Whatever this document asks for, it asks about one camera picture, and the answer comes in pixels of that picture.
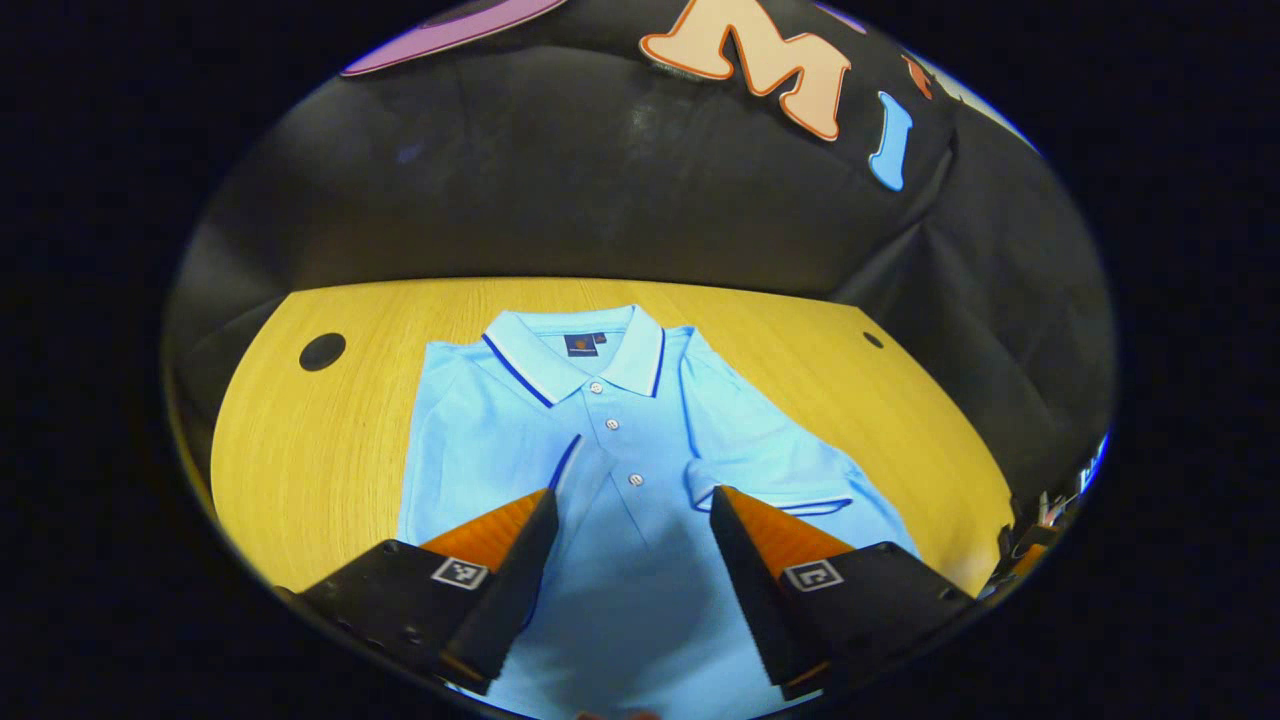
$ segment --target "clothing label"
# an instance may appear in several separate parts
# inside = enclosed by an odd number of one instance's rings
[[[564,336],[564,350],[570,357],[598,357],[595,333]]]

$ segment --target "logo patch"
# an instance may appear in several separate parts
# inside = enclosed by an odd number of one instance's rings
[[[783,573],[791,580],[791,585],[800,592],[813,592],[822,588],[829,588],[831,585],[838,585],[845,582],[845,579],[840,577],[840,573],[831,566],[831,562],[827,562],[826,560],[805,562],[804,565],[792,565],[791,568],[783,570]]]
[[[570,357],[598,357],[595,333],[564,336],[564,350]]]
[[[447,585],[474,591],[489,575],[489,569],[484,565],[449,557],[440,568],[431,574],[431,579]]]

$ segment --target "black fabric backdrop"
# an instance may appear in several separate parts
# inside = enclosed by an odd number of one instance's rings
[[[927,100],[892,38],[799,0],[763,5],[785,37],[815,32],[854,64],[836,142],[782,114],[791,83],[760,99],[741,73],[655,72],[637,41],[684,5],[571,0],[335,77],[273,128],[209,205],[166,324],[205,478],[236,365],[288,292],[576,275],[856,305],[955,400],[1023,509],[1062,487],[1107,428],[1116,341],[1089,229],[1047,164],[937,83]],[[867,164],[879,90],[914,120],[901,192]]]

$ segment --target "navy blue stripe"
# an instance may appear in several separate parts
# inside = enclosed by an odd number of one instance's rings
[[[658,347],[658,372],[653,374],[653,392],[649,397],[658,397],[658,380],[662,378],[662,359],[667,355],[667,329],[662,329],[662,345]]]
[[[552,474],[552,484],[547,486],[547,488],[550,489],[552,492],[556,492],[556,486],[559,484],[561,475],[564,474],[564,465],[568,464],[570,456],[573,455],[573,448],[577,447],[579,443],[581,442],[582,442],[582,436],[580,434],[573,436],[573,442],[568,443],[568,450],[564,451],[564,455],[561,455],[561,461],[556,464],[556,473]],[[541,580],[539,580],[538,588],[534,591],[534,602],[532,605],[529,606],[529,615],[525,616],[525,623],[520,626],[521,632],[524,632],[525,628],[529,626],[529,623],[532,621],[534,611],[538,610],[538,596],[539,593],[541,593],[541,591],[543,591],[543,583]]]
[[[547,486],[548,489],[554,491],[556,486],[559,484],[559,477],[561,473],[564,471],[564,464],[568,462],[570,455],[573,455],[573,448],[577,447],[577,443],[580,442],[582,442],[582,436],[573,436],[573,442],[568,443],[568,450],[564,451],[564,455],[561,455],[561,461],[556,465],[556,474],[552,475],[552,484]]]
[[[534,620],[534,610],[538,610],[538,593],[540,593],[541,589],[543,589],[543,583],[541,580],[539,580],[538,588],[534,589],[534,603],[529,606],[529,615],[525,616],[524,624],[520,625],[520,632],[525,632],[525,628],[529,626],[529,623]]]
[[[484,338],[485,345],[489,346],[489,350],[493,350],[493,354],[498,356],[498,361],[502,363],[502,366],[507,368],[507,370],[512,375],[516,375],[516,379],[520,380],[520,384],[525,386],[525,389],[527,389],[529,392],[531,392],[534,395],[534,397],[536,397],[538,400],[540,400],[543,402],[543,405],[545,405],[548,407],[552,406],[552,401],[550,400],[547,400],[545,397],[543,397],[543,393],[540,393],[536,389],[534,389],[534,386],[529,384],[529,380],[526,380],[524,375],[521,375],[520,373],[516,372],[516,368],[502,355],[502,351],[499,351],[498,346],[494,345],[492,340],[489,340],[488,334],[483,334],[480,337]]]

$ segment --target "shirt collar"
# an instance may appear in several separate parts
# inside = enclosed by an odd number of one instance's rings
[[[484,341],[525,389],[550,407],[573,395],[591,375],[538,336],[593,332],[625,333],[599,377],[636,395],[657,397],[666,332],[639,305],[570,314],[504,310],[484,332]]]

